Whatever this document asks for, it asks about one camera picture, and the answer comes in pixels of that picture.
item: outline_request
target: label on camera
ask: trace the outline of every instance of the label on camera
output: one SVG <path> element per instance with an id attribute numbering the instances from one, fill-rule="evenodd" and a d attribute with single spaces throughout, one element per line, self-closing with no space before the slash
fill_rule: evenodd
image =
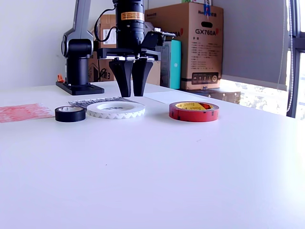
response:
<path id="1" fill-rule="evenodd" d="M 144 14 L 141 12 L 124 12 L 121 14 L 121 20 L 140 20 L 144 21 Z"/>

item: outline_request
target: red double-sided tape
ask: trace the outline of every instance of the red double-sided tape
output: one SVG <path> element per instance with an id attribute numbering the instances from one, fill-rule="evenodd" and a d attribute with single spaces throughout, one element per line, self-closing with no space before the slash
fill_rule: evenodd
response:
<path id="1" fill-rule="evenodd" d="M 170 104 L 169 116 L 186 122 L 211 122 L 218 119 L 219 107 L 202 102 L 178 102 Z"/>

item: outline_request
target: window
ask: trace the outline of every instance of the window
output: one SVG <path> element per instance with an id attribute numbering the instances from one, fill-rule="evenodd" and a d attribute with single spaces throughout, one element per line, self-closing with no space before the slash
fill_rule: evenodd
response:
<path id="1" fill-rule="evenodd" d="M 305 0 L 300 0 L 301 31 L 305 32 Z"/>
<path id="2" fill-rule="evenodd" d="M 296 107 L 296 118 L 305 120 L 305 53 L 300 53 L 299 90 Z"/>
<path id="3" fill-rule="evenodd" d="M 291 63 L 290 51 L 288 51 L 287 55 L 286 85 L 289 87 Z M 288 92 L 286 91 L 228 80 L 221 80 L 221 87 L 241 91 L 240 105 L 242 106 L 263 110 L 278 115 L 286 115 L 288 105 Z"/>

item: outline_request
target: white table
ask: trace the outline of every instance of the white table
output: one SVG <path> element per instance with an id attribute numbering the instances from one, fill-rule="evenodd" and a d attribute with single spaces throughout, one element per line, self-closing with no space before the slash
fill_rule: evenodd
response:
<path id="1" fill-rule="evenodd" d="M 56 86 L 0 92 L 0 106 L 120 95 L 116 82 L 101 86 L 76 97 Z M 131 99 L 145 117 L 0 124 L 0 228 L 305 228 L 304 123 L 209 98 L 220 119 L 187 123 Z"/>

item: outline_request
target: white paper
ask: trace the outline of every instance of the white paper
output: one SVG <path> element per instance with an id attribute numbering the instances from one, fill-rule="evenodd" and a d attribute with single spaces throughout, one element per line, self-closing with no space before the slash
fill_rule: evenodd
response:
<path id="1" fill-rule="evenodd" d="M 176 102 L 186 102 L 186 101 L 194 101 L 201 102 L 206 99 L 202 97 L 193 96 L 190 94 L 182 93 L 182 92 L 156 92 L 156 93 L 146 93 L 144 97 L 156 100 L 163 104 L 172 104 Z"/>
<path id="2" fill-rule="evenodd" d="M 110 30 L 103 30 L 103 40 L 105 40 L 109 34 Z M 116 31 L 115 29 L 111 30 L 110 37 L 104 44 L 116 44 Z"/>

